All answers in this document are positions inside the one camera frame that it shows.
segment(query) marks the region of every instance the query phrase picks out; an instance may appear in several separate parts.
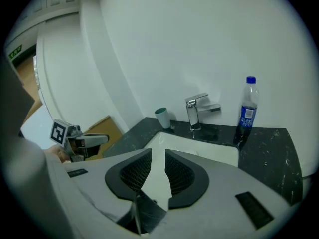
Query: countertop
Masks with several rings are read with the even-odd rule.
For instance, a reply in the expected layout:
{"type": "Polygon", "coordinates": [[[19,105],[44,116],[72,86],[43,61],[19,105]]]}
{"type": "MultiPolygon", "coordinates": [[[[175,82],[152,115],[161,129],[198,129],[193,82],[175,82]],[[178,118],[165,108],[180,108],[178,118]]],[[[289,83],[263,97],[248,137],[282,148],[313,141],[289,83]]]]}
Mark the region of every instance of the countertop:
{"type": "Polygon", "coordinates": [[[242,137],[235,126],[201,124],[201,130],[192,132],[188,122],[171,121],[171,128],[163,129],[157,119],[144,118],[107,149],[103,157],[142,149],[158,132],[236,147],[238,168],[279,193],[291,205],[302,200],[301,168],[285,128],[253,127],[247,137],[242,137]]]}

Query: white sink basin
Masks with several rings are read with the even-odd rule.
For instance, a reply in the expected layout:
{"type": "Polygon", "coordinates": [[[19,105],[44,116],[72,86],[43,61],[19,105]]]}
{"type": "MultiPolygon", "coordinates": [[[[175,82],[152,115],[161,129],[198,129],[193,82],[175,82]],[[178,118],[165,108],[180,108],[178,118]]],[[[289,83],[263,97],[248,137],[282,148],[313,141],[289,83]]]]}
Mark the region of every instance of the white sink basin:
{"type": "Polygon", "coordinates": [[[165,150],[172,149],[238,167],[238,149],[186,139],[159,132],[144,148],[152,149],[152,167],[142,190],[164,210],[168,210],[171,197],[168,177],[165,174],[165,150]]]}

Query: exit sign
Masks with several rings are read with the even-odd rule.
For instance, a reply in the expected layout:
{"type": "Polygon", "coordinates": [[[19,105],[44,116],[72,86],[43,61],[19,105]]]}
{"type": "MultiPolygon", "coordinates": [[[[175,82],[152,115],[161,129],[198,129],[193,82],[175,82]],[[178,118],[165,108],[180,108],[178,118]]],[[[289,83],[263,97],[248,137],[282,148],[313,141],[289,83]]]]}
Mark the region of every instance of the exit sign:
{"type": "Polygon", "coordinates": [[[22,49],[22,45],[20,45],[17,49],[9,54],[9,58],[13,59],[22,49]]]}

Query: blue label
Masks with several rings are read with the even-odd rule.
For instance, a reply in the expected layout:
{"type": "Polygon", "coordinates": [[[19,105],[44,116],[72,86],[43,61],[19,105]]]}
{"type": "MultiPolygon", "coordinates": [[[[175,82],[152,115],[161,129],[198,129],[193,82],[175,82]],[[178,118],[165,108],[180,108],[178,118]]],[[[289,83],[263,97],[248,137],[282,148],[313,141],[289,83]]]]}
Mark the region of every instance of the blue label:
{"type": "Polygon", "coordinates": [[[252,127],[255,119],[257,108],[250,109],[246,107],[241,107],[241,116],[239,124],[243,127],[252,127]]]}

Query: faucet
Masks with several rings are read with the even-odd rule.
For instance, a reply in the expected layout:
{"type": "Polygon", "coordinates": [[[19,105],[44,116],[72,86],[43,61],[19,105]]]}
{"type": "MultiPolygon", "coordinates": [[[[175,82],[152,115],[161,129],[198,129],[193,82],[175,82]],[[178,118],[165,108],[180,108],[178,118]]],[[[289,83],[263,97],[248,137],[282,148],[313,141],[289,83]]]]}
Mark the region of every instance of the faucet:
{"type": "Polygon", "coordinates": [[[208,96],[208,93],[202,93],[196,96],[192,96],[190,98],[186,98],[186,109],[188,114],[188,119],[190,123],[190,130],[200,130],[200,123],[198,120],[198,113],[203,111],[220,111],[220,104],[214,103],[211,105],[197,107],[197,99],[208,96]]]}

